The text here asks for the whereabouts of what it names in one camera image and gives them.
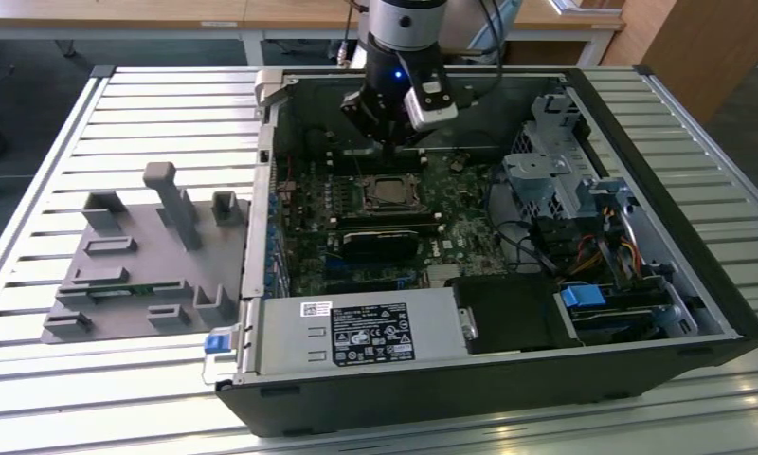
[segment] robotic arm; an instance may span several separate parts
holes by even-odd
[[[494,0],[482,0],[488,5]],[[520,0],[499,0],[496,22],[484,15],[480,0],[370,0],[364,47],[364,82],[348,94],[340,110],[362,134],[390,156],[395,147],[416,142],[431,129],[456,117],[452,89],[438,41],[463,46],[496,46],[503,37],[492,24],[508,26]]]

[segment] warning label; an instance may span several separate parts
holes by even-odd
[[[330,343],[338,367],[414,360],[406,303],[331,308]]]

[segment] red wire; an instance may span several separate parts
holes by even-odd
[[[580,237],[580,240],[578,241],[578,247],[576,247],[578,254],[575,256],[575,263],[580,262],[580,253],[583,252],[583,250],[582,250],[583,243],[592,238],[595,238],[595,236],[592,234],[587,234],[583,237]]]

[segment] blue drive latch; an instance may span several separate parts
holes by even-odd
[[[222,354],[230,351],[231,334],[210,334],[204,338],[204,354]]]
[[[560,291],[560,300],[564,301],[567,308],[606,304],[600,290],[592,284],[567,286],[567,288]]]

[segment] wooden desk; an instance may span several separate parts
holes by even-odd
[[[603,64],[643,64],[699,123],[758,63],[758,0],[627,1]]]
[[[579,41],[586,46],[578,65],[596,65],[612,33],[623,27],[614,17],[562,16],[550,0],[524,0],[506,41]],[[242,40],[250,65],[263,65],[266,39],[336,39],[342,37],[348,6],[343,0],[247,0]],[[355,36],[358,14],[351,19]]]
[[[236,28],[246,0],[0,0],[0,27]]]
[[[239,40],[246,0],[0,0],[0,40]]]

